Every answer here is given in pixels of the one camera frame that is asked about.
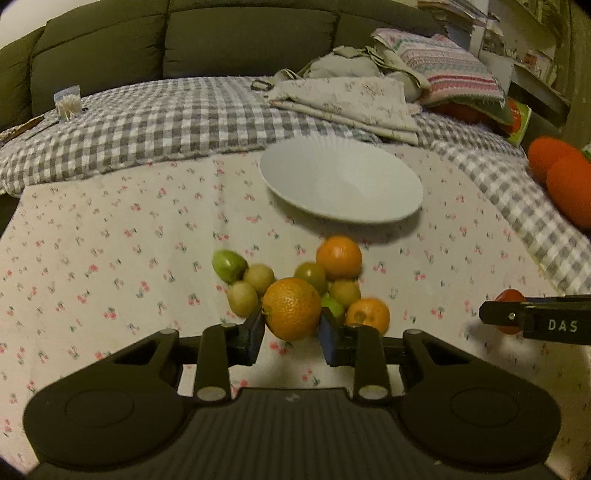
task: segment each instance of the plastic container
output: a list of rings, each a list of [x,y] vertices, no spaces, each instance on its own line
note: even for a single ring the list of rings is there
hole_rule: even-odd
[[[60,122],[67,122],[82,113],[80,86],[74,85],[53,95]]]

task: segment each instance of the green fruit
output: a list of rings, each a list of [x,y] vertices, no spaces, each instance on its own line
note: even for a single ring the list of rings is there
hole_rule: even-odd
[[[326,271],[322,265],[314,262],[302,263],[295,269],[295,278],[305,280],[312,285],[318,293],[322,296],[328,290],[326,283]]]
[[[255,287],[243,281],[232,285],[226,292],[226,296],[230,310],[241,318],[248,317],[259,303]]]
[[[335,280],[329,293],[346,309],[361,298],[359,286],[353,280]]]
[[[262,297],[271,284],[275,281],[275,274],[266,265],[257,263],[248,267],[242,280],[255,287],[256,292]]]
[[[338,301],[335,299],[324,296],[320,299],[320,304],[322,307],[327,307],[335,317],[335,320],[339,325],[343,325],[345,323],[345,307],[343,307]]]
[[[231,250],[218,250],[213,254],[212,267],[224,282],[234,283],[242,279],[248,262]]]

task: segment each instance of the fruit pile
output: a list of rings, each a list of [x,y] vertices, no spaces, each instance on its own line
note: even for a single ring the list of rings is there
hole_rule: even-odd
[[[323,307],[341,324],[362,323],[386,333],[390,312],[375,298],[362,298],[356,282],[361,273],[361,250],[346,236],[332,236],[316,251],[316,262],[305,262],[294,276],[275,280],[267,265],[248,262],[230,250],[213,255],[213,269],[230,284],[230,309],[248,317],[262,303],[269,330],[286,341],[316,333]]]

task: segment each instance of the fabric pattern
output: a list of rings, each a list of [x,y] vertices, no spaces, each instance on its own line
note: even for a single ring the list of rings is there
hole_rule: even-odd
[[[505,288],[553,295],[509,223],[466,176],[433,152],[384,147],[424,187],[423,208],[403,222],[351,226],[314,218],[271,194],[261,153],[148,164],[28,187],[0,240],[0,455],[36,460],[22,430],[31,396],[60,376],[162,328],[200,335],[239,322],[210,262],[230,248],[278,278],[314,258],[322,238],[350,235],[363,252],[364,296],[391,312],[388,336],[420,328],[545,388],[563,427],[548,465],[564,480],[586,468],[591,447],[589,348],[508,337],[481,324],[480,304]],[[395,394],[400,375],[389,368]],[[180,392],[190,395],[189,366]],[[267,331],[253,367],[232,367],[232,387],[352,386],[316,339],[283,342]]]
[[[274,107],[303,112],[391,140],[418,144],[418,126],[410,110],[420,107],[407,105],[404,85],[392,78],[285,80],[275,85],[268,98]]]
[[[548,278],[567,294],[591,293],[591,242],[556,209],[528,173],[525,158],[434,142],[433,150],[464,171],[486,195]]]
[[[378,28],[372,36],[431,83],[428,95],[419,99],[422,105],[459,98],[504,104],[505,92],[486,66],[443,35],[426,38],[394,28]]]
[[[418,125],[418,144],[431,148],[434,141],[448,142],[486,153],[526,158],[521,147],[514,147],[487,127],[466,125],[447,116],[423,112],[414,116]]]
[[[27,185],[162,160],[264,148],[295,134],[336,134],[379,143],[344,125],[270,108],[246,77],[159,80],[85,97],[89,110],[30,140],[0,150],[0,189],[19,194]],[[28,135],[57,119],[55,111]]]

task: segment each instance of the folded cloth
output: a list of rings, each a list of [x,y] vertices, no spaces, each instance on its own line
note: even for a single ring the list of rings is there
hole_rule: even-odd
[[[356,126],[381,137],[418,145],[404,85],[392,78],[334,77],[285,80],[269,92],[269,104]]]
[[[312,60],[298,73],[290,69],[281,69],[270,79],[255,80],[252,88],[269,91],[277,83],[285,80],[381,76],[402,82],[407,103],[414,102],[431,89],[426,77],[408,67],[397,54],[378,42],[375,47],[335,47],[331,53]]]

